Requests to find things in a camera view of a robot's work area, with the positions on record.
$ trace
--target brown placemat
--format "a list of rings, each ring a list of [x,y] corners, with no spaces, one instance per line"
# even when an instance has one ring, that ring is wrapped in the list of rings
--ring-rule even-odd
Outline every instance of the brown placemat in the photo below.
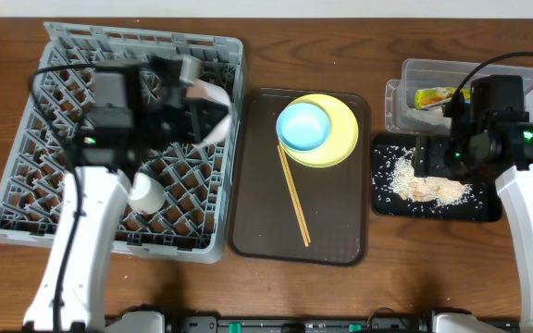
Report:
[[[304,247],[277,152],[275,123],[297,97],[314,93],[257,89],[245,97],[236,149],[228,243],[243,256],[355,265],[367,249],[370,112],[357,95],[327,93],[347,104],[359,140],[336,166],[302,166],[288,157],[312,243]]]

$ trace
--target blue bowl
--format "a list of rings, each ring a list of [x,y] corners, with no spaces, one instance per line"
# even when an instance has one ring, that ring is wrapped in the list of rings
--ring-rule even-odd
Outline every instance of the blue bowl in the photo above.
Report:
[[[298,103],[287,106],[277,118],[277,135],[286,146],[298,152],[316,149],[330,134],[330,120],[315,105]]]

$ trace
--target yellow plate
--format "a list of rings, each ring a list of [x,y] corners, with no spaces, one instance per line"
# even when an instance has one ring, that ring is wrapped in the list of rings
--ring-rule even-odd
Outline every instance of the yellow plate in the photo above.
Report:
[[[337,98],[320,93],[302,96],[290,105],[297,103],[316,105],[326,112],[330,119],[330,135],[321,146],[309,152],[295,152],[281,142],[285,153],[308,167],[331,167],[347,158],[359,139],[357,120],[349,106]]]

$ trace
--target yellow chopstick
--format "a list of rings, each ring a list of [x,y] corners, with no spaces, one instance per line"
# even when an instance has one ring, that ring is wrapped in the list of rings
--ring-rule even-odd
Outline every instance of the yellow chopstick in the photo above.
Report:
[[[297,216],[297,223],[299,224],[300,231],[302,232],[304,245],[305,247],[308,247],[310,246],[310,242],[312,242],[312,240],[310,239],[310,233],[308,232],[307,225],[305,224],[304,211],[302,210],[302,205],[300,204],[300,198],[297,195],[297,190],[295,190],[295,183],[293,182],[293,177],[291,176],[291,170],[289,169],[287,156],[280,145],[277,145],[277,151],[279,152],[279,158],[281,160],[281,165],[283,166],[283,173],[285,174],[285,180],[287,180],[287,187],[289,188],[291,201],[293,202],[293,208],[295,209],[295,215]]]

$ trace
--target wooden table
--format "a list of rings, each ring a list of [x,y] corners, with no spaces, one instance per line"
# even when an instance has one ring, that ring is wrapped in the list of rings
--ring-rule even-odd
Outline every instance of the wooden table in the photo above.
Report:
[[[533,50],[533,20],[443,19],[59,19],[83,24],[238,37],[249,88],[357,93],[373,131],[384,131],[384,89],[406,58],[483,61]],[[42,19],[0,18],[0,178],[49,40]],[[533,67],[533,59],[508,64]],[[369,251],[355,268],[239,257],[215,265],[113,255],[105,311],[155,303],[222,315],[363,317],[379,306],[418,313],[462,307],[517,317],[520,293],[507,221],[490,224],[369,215]],[[19,328],[48,251],[0,244],[0,328]]]

